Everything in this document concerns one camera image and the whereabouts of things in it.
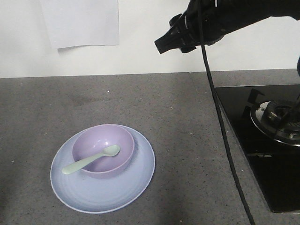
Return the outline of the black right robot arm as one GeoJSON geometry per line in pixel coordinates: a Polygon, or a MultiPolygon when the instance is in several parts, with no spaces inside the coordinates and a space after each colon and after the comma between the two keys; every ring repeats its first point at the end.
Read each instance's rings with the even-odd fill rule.
{"type": "Polygon", "coordinates": [[[159,53],[180,49],[188,53],[201,44],[212,45],[226,34],[269,17],[300,18],[298,0],[192,0],[174,16],[170,29],[154,43],[159,53]]]}

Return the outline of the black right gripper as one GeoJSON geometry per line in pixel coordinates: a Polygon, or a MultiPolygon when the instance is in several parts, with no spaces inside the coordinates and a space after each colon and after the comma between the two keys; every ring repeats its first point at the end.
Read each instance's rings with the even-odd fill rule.
{"type": "Polygon", "coordinates": [[[170,29],[154,41],[158,52],[180,49],[182,53],[189,53],[202,44],[212,45],[221,40],[224,34],[212,15],[214,9],[215,3],[210,0],[190,1],[184,13],[169,21],[170,29]]]}

